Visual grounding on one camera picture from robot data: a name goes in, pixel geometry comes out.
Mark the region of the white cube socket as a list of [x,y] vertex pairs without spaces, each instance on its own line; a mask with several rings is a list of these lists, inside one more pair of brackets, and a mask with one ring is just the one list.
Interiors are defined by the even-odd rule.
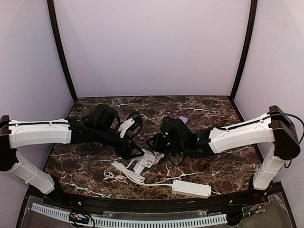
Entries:
[[156,157],[152,153],[145,153],[142,159],[139,161],[139,164],[145,168],[150,168],[153,166]]

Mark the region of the white plug with cable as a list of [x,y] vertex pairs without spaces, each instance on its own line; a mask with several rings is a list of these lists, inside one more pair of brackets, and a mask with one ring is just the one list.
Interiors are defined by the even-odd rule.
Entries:
[[172,184],[168,183],[160,183],[160,184],[146,184],[145,183],[145,177],[141,176],[140,174],[136,174],[135,172],[127,169],[122,163],[113,161],[111,163],[112,166],[115,167],[116,170],[122,172],[131,182],[145,186],[145,187],[152,187],[152,186],[166,186],[171,187]]

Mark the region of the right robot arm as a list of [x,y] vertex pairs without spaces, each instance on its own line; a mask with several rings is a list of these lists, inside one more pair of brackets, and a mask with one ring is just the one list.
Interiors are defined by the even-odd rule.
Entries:
[[165,117],[160,133],[146,143],[155,152],[182,154],[190,158],[210,157],[242,146],[272,143],[267,157],[252,179],[253,189],[266,190],[286,162],[296,158],[301,151],[302,138],[298,138],[290,117],[292,114],[284,113],[274,105],[255,119],[196,133],[181,119]]

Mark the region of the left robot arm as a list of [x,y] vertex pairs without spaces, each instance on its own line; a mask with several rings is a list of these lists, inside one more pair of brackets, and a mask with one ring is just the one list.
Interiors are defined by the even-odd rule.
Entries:
[[0,119],[0,170],[9,172],[43,194],[60,188],[58,181],[29,162],[19,147],[39,144],[99,143],[112,147],[122,159],[144,156],[128,131],[141,131],[141,121],[128,118],[118,127],[112,128],[111,120],[97,120],[91,115],[82,118],[67,117],[51,121],[24,122],[10,120],[4,115]]

